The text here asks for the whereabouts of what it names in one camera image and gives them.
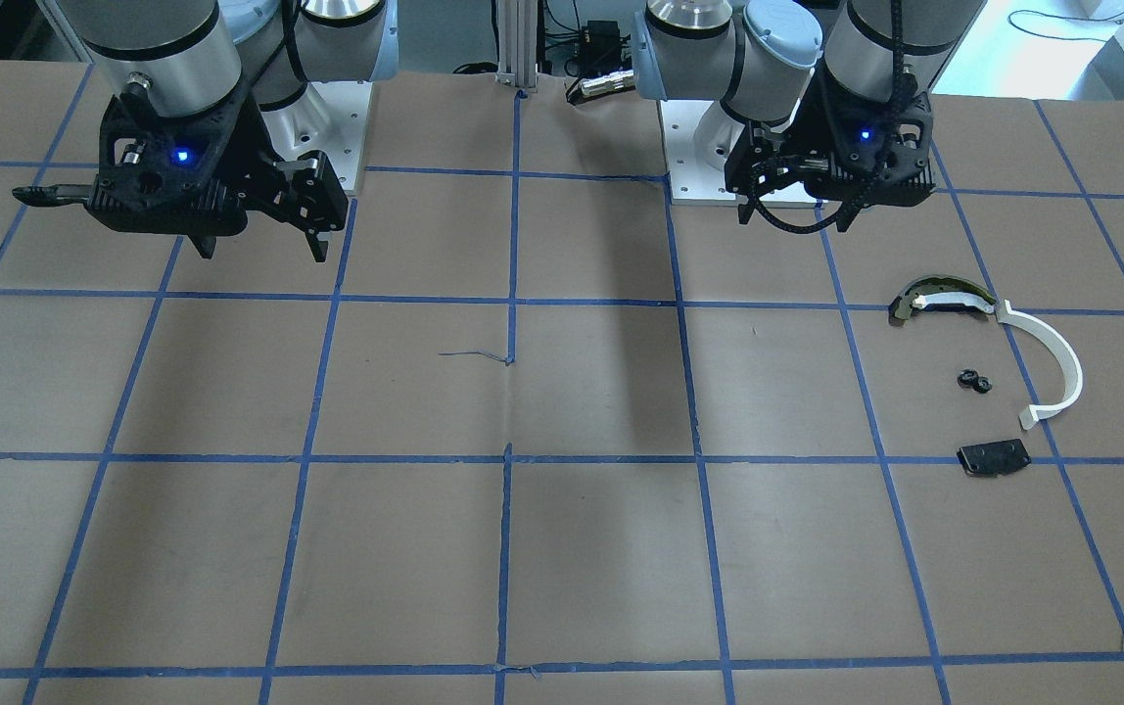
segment white curved object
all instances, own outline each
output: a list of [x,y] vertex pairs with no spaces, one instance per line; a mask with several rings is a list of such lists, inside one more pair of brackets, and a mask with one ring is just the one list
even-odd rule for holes
[[1050,353],[1053,353],[1054,359],[1059,361],[1059,367],[1062,368],[1063,385],[1067,389],[1062,401],[1059,401],[1058,405],[1027,405],[1024,407],[1019,412],[1019,423],[1023,425],[1023,430],[1035,427],[1037,421],[1049,419],[1067,409],[1068,406],[1075,405],[1076,399],[1080,398],[1080,392],[1085,390],[1085,370],[1080,367],[1080,358],[1076,356],[1076,351],[1071,349],[1067,340],[1041,318],[1028,316],[1023,311],[1015,311],[1008,299],[1003,299],[1000,307],[997,308],[997,323],[1027,331],[1028,334],[1050,349]]

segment olive green object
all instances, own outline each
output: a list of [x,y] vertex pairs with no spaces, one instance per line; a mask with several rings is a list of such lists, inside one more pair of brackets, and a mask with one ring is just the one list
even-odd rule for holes
[[961,277],[917,278],[888,305],[888,314],[898,320],[910,320],[915,311],[979,311],[992,314],[997,298],[982,286]]

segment light blue joint cover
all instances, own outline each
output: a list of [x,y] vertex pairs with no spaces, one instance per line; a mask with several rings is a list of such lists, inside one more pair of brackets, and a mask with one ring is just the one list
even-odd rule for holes
[[275,17],[279,0],[218,0],[218,10],[227,19],[232,40],[241,44]]
[[370,80],[390,80],[397,75],[400,67],[400,48],[398,48],[397,0],[384,0],[383,38],[379,42],[379,57],[375,57],[375,69],[370,72]]
[[633,72],[636,74],[636,93],[651,100],[665,100],[665,83],[662,83],[662,72],[656,65],[653,36],[649,33],[649,22],[644,21],[643,10],[636,12],[633,21]]
[[823,56],[823,28],[794,0],[749,0],[745,26],[776,58],[809,69]]

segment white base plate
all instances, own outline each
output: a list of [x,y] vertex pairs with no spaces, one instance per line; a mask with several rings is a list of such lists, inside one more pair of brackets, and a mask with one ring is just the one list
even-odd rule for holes
[[277,146],[284,144],[284,147],[277,150],[285,160],[294,160],[311,148],[326,152],[330,166],[339,175],[339,186],[344,187],[344,192],[356,196],[361,186],[362,156],[365,155],[366,126],[370,124],[370,100],[374,93],[374,84],[370,81],[347,80],[315,83],[312,87],[328,103],[333,129],[292,148],[285,146],[292,139],[278,139],[277,135],[271,135],[272,142]]
[[[736,195],[724,188],[723,172],[697,157],[692,133],[710,100],[660,100],[662,147],[671,172],[671,200],[681,206],[732,206]],[[763,204],[778,208],[814,208],[816,198],[800,183],[763,197]]]

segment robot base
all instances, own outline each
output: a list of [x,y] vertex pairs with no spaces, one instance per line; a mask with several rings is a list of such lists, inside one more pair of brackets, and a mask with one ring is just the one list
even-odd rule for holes
[[[725,188],[723,170],[697,155],[694,135],[710,100],[661,100],[662,147],[671,172],[671,201],[681,206],[732,206],[736,195]],[[800,183],[763,197],[772,208],[813,208],[814,197]]]
[[263,112],[262,117],[271,142],[284,160],[297,160],[302,153],[319,148],[339,174],[345,195],[356,196],[373,93],[374,84],[370,81],[312,83],[292,106]]

